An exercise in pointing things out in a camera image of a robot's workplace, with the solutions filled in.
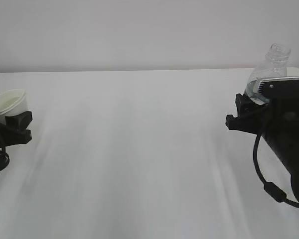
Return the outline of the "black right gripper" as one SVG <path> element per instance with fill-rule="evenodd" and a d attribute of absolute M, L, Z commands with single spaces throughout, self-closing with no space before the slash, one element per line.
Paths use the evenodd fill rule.
<path fill-rule="evenodd" d="M 229 130 L 257 134 L 263 128 L 265 139 L 299 139 L 299 99 L 273 99 L 258 105 L 238 93 L 235 105 L 237 116 L 226 116 Z"/>

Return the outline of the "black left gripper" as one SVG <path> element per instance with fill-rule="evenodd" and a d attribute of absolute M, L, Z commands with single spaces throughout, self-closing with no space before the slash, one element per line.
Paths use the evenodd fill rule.
<path fill-rule="evenodd" d="M 29 143 L 32 140 L 32 134 L 27 127 L 31 122 L 31 111 L 25 111 L 14 116 L 5 116 L 6 124 L 0 123 L 0 147 Z"/>

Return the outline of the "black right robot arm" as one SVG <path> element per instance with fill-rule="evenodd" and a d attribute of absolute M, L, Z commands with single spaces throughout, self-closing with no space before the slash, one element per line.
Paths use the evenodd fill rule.
<path fill-rule="evenodd" d="M 256 135 L 252 159 L 257 176 L 264 190 L 276 202 L 299 208 L 299 98 L 273 99 L 264 105 L 254 103 L 247 95 L 235 97 L 237 116 L 226 116 L 226 126 Z M 278 157 L 291 177 L 291 188 L 295 201 L 274 182 L 263 176 L 258 160 L 259 142 L 264 139 Z"/>

